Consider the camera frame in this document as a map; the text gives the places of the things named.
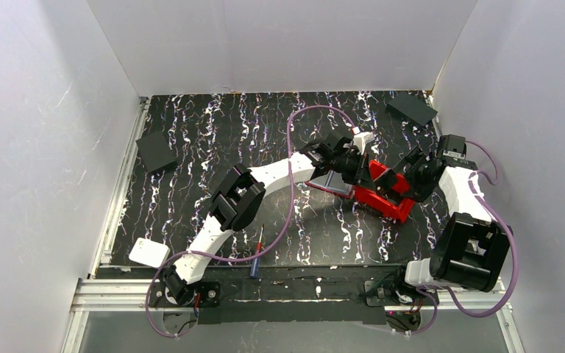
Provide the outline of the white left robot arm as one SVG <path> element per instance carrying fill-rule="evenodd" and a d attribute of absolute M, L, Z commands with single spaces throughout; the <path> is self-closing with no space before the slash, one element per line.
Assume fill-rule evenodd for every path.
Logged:
<path fill-rule="evenodd" d="M 161 281 L 174 301 L 184 306 L 201 300 L 197 284 L 209 262 L 229 236 L 254 221 L 269 194 L 292 190 L 297 183 L 346 199 L 359 198 L 364 191 L 374 193 L 366 150 L 373 141 L 373 133 L 357 128 L 348 135 L 332 131 L 281 161 L 253 168 L 233 166 L 210 199 L 202 229 L 185 253 L 163 268 Z"/>

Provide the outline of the red plastic bin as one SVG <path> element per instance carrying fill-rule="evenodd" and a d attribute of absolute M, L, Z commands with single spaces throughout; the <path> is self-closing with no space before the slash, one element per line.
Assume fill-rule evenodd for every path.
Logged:
<path fill-rule="evenodd" d="M 414 205 L 405 196 L 410 190 L 409 182 L 401 173 L 372 160 L 367 155 L 359 165 L 353 197 L 361 204 L 378 211 L 393 222 L 404 223 Z"/>

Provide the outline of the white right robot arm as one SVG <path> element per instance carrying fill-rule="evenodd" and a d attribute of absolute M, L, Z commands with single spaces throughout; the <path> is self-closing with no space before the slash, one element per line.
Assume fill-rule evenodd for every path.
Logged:
<path fill-rule="evenodd" d="M 394 284 L 404 288 L 456 285 L 489 292 L 496 284 L 510 249 L 506 232 L 480 203 L 477 165 L 466 157 L 466 138 L 440 137 L 430 156 L 415 148 L 393 168 L 374 176 L 380 196 L 423 202 L 439 189 L 449 220 L 429 257 L 399 270 Z"/>

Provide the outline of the red leather card holder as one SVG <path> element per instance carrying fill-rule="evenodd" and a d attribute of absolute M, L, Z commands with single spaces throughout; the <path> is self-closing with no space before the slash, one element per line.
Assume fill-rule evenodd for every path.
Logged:
<path fill-rule="evenodd" d="M 354 186 L 345 183 L 340 173 L 329 171 L 323 176 L 307 181 L 306 185 L 345 199 L 354 195 Z"/>

